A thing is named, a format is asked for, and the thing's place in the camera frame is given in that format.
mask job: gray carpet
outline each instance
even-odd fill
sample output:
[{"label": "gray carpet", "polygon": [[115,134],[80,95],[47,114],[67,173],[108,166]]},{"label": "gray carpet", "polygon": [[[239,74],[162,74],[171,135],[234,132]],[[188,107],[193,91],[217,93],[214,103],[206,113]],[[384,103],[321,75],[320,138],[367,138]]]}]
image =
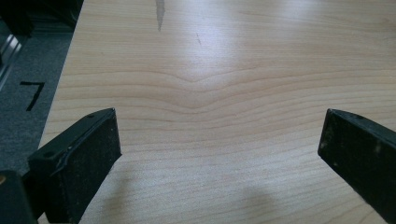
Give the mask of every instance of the gray carpet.
[{"label": "gray carpet", "polygon": [[[3,23],[0,32],[4,41],[9,33]],[[72,34],[44,20],[23,44],[0,90],[0,170],[28,171],[27,157],[38,148]]]}]

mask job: dark stain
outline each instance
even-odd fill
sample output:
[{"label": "dark stain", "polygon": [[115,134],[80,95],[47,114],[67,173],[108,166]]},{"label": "dark stain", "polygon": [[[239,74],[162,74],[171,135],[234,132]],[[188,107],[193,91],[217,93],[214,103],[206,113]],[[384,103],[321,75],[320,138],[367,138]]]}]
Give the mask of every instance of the dark stain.
[{"label": "dark stain", "polygon": [[157,22],[158,22],[158,31],[161,31],[161,27],[163,26],[163,15],[165,15],[165,0],[155,0],[157,5]]},{"label": "dark stain", "polygon": [[198,33],[196,33],[197,34],[197,40],[198,40],[198,43],[199,43],[199,45],[200,46],[202,46],[202,44],[201,44],[201,39],[199,38],[199,35],[198,35]]}]

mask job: metallic object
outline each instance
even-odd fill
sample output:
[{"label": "metallic object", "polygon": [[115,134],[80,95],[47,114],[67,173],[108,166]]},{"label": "metallic object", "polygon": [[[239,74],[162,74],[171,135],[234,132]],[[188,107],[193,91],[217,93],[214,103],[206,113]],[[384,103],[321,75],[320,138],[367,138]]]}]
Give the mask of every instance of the metallic object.
[{"label": "metallic object", "polygon": [[114,162],[120,157],[114,108],[80,119],[28,159],[20,178],[1,171],[0,223],[79,223]]},{"label": "metallic object", "polygon": [[388,223],[396,223],[396,132],[329,109],[319,156]]}]

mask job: wood grain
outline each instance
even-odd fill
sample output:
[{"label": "wood grain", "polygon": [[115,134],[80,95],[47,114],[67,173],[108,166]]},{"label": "wood grain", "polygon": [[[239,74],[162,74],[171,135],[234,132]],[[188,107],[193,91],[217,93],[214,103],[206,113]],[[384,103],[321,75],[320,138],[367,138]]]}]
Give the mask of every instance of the wood grain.
[{"label": "wood grain", "polygon": [[394,1],[156,6],[85,0],[42,144],[115,107],[123,156],[81,223],[384,223],[317,148],[327,108],[396,130]]}]

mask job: wooden table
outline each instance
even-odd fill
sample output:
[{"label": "wooden table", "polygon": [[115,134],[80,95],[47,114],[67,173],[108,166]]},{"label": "wooden table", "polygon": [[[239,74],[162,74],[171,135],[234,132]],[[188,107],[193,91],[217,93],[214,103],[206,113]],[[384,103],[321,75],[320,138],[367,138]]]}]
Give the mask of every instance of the wooden table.
[{"label": "wooden table", "polygon": [[329,107],[396,130],[395,12],[85,0],[42,144],[115,107],[123,156],[81,223],[383,223],[317,149]]}]

